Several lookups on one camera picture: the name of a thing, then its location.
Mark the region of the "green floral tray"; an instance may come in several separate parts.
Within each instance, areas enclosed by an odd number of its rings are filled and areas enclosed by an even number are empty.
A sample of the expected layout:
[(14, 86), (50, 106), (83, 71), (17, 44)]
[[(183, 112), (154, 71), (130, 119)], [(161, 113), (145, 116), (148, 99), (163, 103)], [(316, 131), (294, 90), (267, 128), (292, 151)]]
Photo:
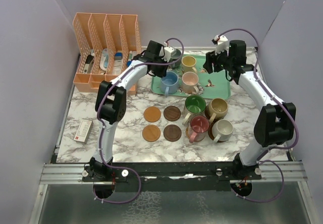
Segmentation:
[[(197, 85), (199, 89), (198, 95), (202, 96), (204, 99), (228, 99), (231, 96), (231, 86), (230, 82), (226, 79), (225, 71), (208, 74), (203, 68), (203, 64), (205, 63), (205, 55), (184, 54), (184, 57), (185, 56), (192, 56), (196, 59), (195, 68), (197, 69), (197, 75), (199, 77), (199, 82)], [(170, 96), (188, 97), (191, 94), (182, 90), (181, 78), (184, 74), (182, 65), (180, 65), (177, 69), (173, 69), (173, 71), (179, 77), (180, 86), (177, 92)], [(160, 89), (160, 82), (161, 78), (153, 77), (151, 81), (151, 90), (153, 93), (163, 95), (164, 93)]]

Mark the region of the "blue mug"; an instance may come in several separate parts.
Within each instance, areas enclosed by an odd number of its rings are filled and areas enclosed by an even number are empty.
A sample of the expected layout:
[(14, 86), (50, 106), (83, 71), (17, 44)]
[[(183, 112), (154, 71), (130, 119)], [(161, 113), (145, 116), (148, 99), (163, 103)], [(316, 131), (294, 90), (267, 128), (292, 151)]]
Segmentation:
[(160, 90), (165, 97), (177, 92), (179, 88), (178, 75), (173, 71), (167, 71), (165, 77), (160, 80)]

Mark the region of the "peach plastic file organizer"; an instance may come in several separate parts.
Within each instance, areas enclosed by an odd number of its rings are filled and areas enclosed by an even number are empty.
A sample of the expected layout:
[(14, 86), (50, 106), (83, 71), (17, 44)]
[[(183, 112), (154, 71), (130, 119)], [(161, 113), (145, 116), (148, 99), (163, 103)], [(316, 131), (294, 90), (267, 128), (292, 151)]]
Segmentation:
[(73, 27), (80, 50), (74, 85), (80, 92), (97, 92), (141, 53), (137, 15), (77, 13)]

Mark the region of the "light pink mug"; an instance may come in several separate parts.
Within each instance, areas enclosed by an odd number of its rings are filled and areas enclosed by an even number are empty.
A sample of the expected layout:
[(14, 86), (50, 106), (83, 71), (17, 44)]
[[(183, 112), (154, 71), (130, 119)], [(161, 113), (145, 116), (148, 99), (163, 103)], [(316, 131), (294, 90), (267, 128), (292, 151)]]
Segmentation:
[(198, 94), (198, 75), (194, 72), (186, 72), (182, 76), (182, 90), (188, 94)]

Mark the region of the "tan beige mug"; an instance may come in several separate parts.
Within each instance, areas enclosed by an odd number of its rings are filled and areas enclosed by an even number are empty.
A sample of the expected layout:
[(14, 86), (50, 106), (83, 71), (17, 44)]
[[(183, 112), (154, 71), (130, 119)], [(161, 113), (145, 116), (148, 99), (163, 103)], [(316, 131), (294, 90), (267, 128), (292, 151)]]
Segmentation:
[(207, 106), (207, 108), (213, 108), (215, 113), (217, 114), (215, 121), (223, 119), (228, 113), (228, 104), (224, 99), (215, 98), (213, 99)]

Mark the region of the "green mug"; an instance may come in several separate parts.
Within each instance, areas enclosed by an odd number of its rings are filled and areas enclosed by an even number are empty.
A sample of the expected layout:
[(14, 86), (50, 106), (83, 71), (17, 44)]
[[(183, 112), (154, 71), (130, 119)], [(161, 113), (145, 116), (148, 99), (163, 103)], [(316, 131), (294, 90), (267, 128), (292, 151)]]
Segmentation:
[(199, 95), (188, 96), (184, 103), (182, 125), (186, 126), (194, 116), (203, 115), (206, 109), (205, 100)]

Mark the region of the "light wood coaster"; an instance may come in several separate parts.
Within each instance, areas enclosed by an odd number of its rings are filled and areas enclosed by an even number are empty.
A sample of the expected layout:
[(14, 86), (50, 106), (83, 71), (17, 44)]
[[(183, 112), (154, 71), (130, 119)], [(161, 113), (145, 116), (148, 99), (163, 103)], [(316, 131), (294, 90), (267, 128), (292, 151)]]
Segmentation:
[(150, 106), (144, 111), (144, 118), (151, 123), (157, 122), (161, 117), (159, 108)]
[(160, 129), (156, 125), (148, 125), (143, 129), (142, 136), (148, 142), (157, 141), (160, 138)]

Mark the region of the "dark walnut coaster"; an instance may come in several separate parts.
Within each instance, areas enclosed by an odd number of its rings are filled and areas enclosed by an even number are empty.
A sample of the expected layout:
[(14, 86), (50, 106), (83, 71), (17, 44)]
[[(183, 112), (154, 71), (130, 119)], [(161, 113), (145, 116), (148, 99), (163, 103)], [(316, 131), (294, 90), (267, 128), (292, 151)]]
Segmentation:
[(164, 110), (164, 117), (166, 120), (174, 122), (178, 120), (181, 116), (181, 111), (178, 107), (170, 105), (167, 106)]
[(177, 125), (168, 125), (163, 131), (165, 139), (171, 142), (179, 140), (182, 136), (182, 131)]

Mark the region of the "white speckled mug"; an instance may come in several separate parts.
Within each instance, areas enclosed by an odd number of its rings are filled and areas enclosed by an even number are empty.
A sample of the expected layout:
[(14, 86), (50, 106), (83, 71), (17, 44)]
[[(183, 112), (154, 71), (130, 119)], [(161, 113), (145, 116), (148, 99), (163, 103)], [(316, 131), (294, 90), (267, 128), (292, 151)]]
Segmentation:
[(213, 142), (224, 142), (230, 139), (233, 134), (233, 125), (231, 122), (221, 119), (218, 120), (212, 127), (212, 134), (214, 136)]

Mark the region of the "red floral mug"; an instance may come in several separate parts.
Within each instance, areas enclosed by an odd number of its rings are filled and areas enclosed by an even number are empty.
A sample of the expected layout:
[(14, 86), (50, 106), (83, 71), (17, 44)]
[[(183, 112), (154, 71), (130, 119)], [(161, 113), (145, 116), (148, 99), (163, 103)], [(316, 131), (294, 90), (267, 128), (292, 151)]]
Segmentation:
[(204, 116), (195, 116), (189, 124), (189, 142), (199, 142), (204, 139), (209, 129), (209, 121)]

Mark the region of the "woven rattan coaster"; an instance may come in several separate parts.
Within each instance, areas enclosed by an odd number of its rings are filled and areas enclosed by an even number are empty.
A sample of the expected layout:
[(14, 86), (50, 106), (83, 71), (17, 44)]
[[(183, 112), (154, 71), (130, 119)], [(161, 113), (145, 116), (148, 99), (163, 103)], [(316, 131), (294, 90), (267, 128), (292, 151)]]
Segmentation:
[(185, 130), (185, 134), (186, 134), (186, 137), (188, 138), (188, 139), (190, 139), (190, 134), (189, 134), (189, 126), (188, 127), (186, 127), (186, 130)]

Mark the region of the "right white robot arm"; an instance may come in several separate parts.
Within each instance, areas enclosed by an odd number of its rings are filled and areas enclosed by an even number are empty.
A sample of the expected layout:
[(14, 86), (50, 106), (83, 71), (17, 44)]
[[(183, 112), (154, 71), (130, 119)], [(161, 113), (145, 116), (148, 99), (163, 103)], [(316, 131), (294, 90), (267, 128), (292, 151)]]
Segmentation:
[(229, 41), (225, 36), (216, 36), (213, 43), (215, 50), (206, 53), (203, 68), (209, 74), (224, 71), (226, 79), (241, 86), (259, 110), (253, 141), (233, 160), (233, 176), (243, 179), (255, 170), (257, 162), (269, 150), (281, 149), (282, 144), (293, 138), (296, 106), (276, 97), (260, 78), (255, 66), (247, 64), (243, 40)]

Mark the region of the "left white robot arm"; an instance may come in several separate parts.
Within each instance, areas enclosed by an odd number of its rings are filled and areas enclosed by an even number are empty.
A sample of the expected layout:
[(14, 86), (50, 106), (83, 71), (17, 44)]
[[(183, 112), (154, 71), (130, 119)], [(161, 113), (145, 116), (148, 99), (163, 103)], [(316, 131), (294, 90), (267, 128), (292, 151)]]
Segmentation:
[(164, 45), (150, 41), (146, 50), (136, 55), (130, 65), (110, 82), (102, 81), (96, 98), (95, 111), (100, 122), (100, 135), (94, 156), (89, 161), (90, 170), (101, 181), (110, 178), (113, 143), (116, 128), (126, 113), (129, 89), (149, 72), (163, 77), (170, 61)]

